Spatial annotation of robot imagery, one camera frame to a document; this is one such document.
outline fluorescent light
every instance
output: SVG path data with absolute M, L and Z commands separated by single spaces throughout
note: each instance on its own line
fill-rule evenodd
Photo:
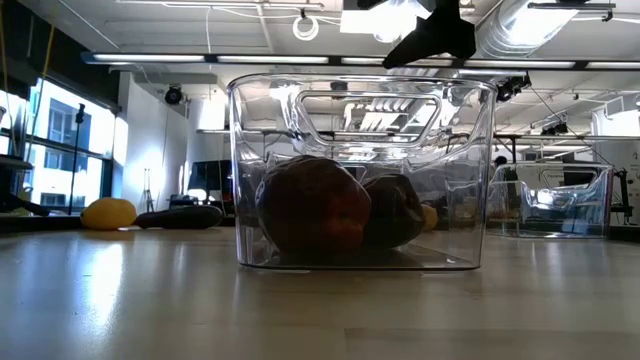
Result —
M 420 66 L 451 66 L 453 60 L 450 59 L 422 59 L 418 61 L 414 61 L 409 65 L 420 65 Z
M 536 61 L 536 60 L 467 60 L 464 65 L 468 67 L 492 67 L 492 68 L 572 68 L 574 61 Z
M 165 1 L 165 0 L 116 0 L 120 4 L 163 5 L 168 7 L 246 7 L 255 9 L 256 6 L 265 8 L 294 8 L 294 9 L 324 9 L 321 3 L 295 3 L 295 2 L 251 2 L 251 1 Z
M 640 69 L 640 62 L 592 61 L 587 65 L 587 69 Z
M 99 62 L 204 62 L 204 55 L 160 55 L 160 54 L 95 54 Z
M 342 58 L 345 65 L 382 65 L 383 58 Z
M 327 64 L 326 56 L 256 56 L 256 55 L 221 55 L 219 63 L 276 63 L 276 64 Z
M 382 65 L 383 58 L 366 58 L 366 57 L 345 57 L 341 62 L 345 65 Z M 450 59 L 423 59 L 414 61 L 409 65 L 412 66 L 451 66 L 453 60 Z
M 460 75 L 488 75 L 488 76 L 526 76 L 527 72 L 524 70 L 458 70 Z

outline pipe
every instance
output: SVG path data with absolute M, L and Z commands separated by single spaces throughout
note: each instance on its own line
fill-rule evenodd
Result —
M 267 21 L 264 19 L 264 12 L 262 11 L 262 4 L 256 5 L 256 10 L 258 10 L 258 16 L 260 16 L 260 26 L 262 27 L 262 33 L 264 34 L 264 39 L 267 41 L 267 47 L 269 48 L 269 53 L 273 54 L 273 42 L 271 42 L 271 35 L 269 34 L 269 29 L 267 29 Z
M 245 7 L 245 8 L 254 8 L 256 6 L 256 2 L 251 1 L 162 1 L 162 0 L 115 0 L 116 3 L 119 4 L 139 4 L 139 5 L 162 5 L 162 6 L 170 6 L 170 7 Z M 262 7 L 266 9 L 282 9 L 282 8 L 292 8 L 292 9 L 316 9 L 316 10 L 324 10 L 324 4 L 315 3 L 293 3 L 293 2 L 266 2 L 260 1 L 258 2 Z

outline ceiling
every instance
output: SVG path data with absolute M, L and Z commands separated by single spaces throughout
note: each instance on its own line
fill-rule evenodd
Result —
M 322 16 L 340 17 L 342 0 L 310 1 L 324 4 Z M 165 53 L 206 53 L 208 51 L 205 31 L 207 10 L 202 8 L 122 4 L 117 0 L 21 0 L 21 2 L 94 51 Z M 476 9 L 472 14 L 465 15 L 465 18 L 477 23 L 497 2 L 498 0 L 473 0 Z M 640 1 L 615 0 L 614 2 L 617 5 L 614 16 L 640 19 Z M 257 15 L 254 9 L 235 9 L 234 11 Z M 78 15 L 104 36 L 91 29 Z M 265 15 L 286 16 L 296 15 L 296 12 L 265 10 Z M 319 34 L 314 40 L 301 41 L 293 35 L 293 18 L 265 19 L 263 27 L 259 19 L 213 10 L 208 14 L 208 19 L 212 53 L 384 55 L 391 49 L 390 44 L 377 42 L 371 35 L 341 34 L 338 26 L 323 22 L 320 23 Z M 640 59 L 640 41 L 633 35 L 638 33 L 640 33 L 640 24 L 637 23 L 572 21 L 533 56 L 544 59 Z M 144 69 L 152 74 L 213 73 L 217 76 L 217 85 L 220 87 L 224 87 L 238 76 L 249 73 L 327 71 L 326 68 L 313 67 L 229 65 L 211 67 L 208 65 L 148 65 Z M 333 68 L 329 71 L 385 73 L 382 69 L 372 70 L 371 68 Z M 500 131 L 526 131 L 531 122 L 548 117 L 551 114 L 548 108 L 550 107 L 554 111 L 573 109 L 570 112 L 569 126 L 576 132 L 588 132 L 591 121 L 589 110 L 602 106 L 602 103 L 585 100 L 608 100 L 617 96 L 616 90 L 633 90 L 640 85 L 640 75 L 633 73 L 533 72 L 531 78 L 533 88 L 540 96 L 529 90 L 517 96 L 511 103 L 501 104 L 496 111 L 497 128 Z M 207 88 L 206 85 L 191 86 L 189 92 L 194 97 L 205 96 Z M 575 100 L 574 93 L 580 94 L 579 100 Z M 546 105 L 540 101 L 540 97 L 545 100 Z

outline ceiling duct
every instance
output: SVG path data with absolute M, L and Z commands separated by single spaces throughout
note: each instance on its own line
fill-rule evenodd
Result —
M 586 3 L 588 0 L 504 0 L 476 29 L 476 57 L 527 57 L 551 40 L 576 9 L 532 9 L 534 3 Z

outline window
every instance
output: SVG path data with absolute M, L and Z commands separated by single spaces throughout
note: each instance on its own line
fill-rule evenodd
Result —
M 47 138 L 63 144 L 75 146 L 76 135 L 78 147 L 89 149 L 91 115 L 85 113 L 83 122 L 78 126 L 75 121 L 78 109 L 51 98 L 49 104 L 49 129 Z
M 42 206 L 65 206 L 67 197 L 64 194 L 42 193 L 40 195 L 40 205 Z
M 86 156 L 78 155 L 75 172 L 87 170 L 87 160 Z M 73 171 L 73 154 L 66 151 L 47 149 L 44 154 L 44 167 L 47 169 Z
M 102 196 L 103 177 L 111 175 L 104 172 L 108 161 L 104 159 L 111 156 L 115 116 L 108 109 L 51 82 L 38 81 L 31 88 L 28 104 L 29 118 L 33 119 L 42 90 L 38 121 L 26 130 L 31 134 L 33 129 L 39 143 L 32 145 L 29 162 L 33 170 L 25 176 L 23 186 L 32 188 L 31 201 L 35 203 L 66 212 L 71 201 L 74 211 L 79 211 Z M 80 104 L 86 106 L 85 115 L 83 122 L 77 124 Z M 74 167 L 76 139 L 80 151 Z M 50 142 L 64 146 L 49 145 Z
M 65 195 L 65 194 L 42 193 L 40 195 L 40 205 L 42 205 L 42 206 L 68 206 L 69 203 L 67 201 L 67 195 Z M 85 197 L 84 196 L 74 196 L 73 197 L 73 207 L 84 207 L 84 206 L 85 206 Z

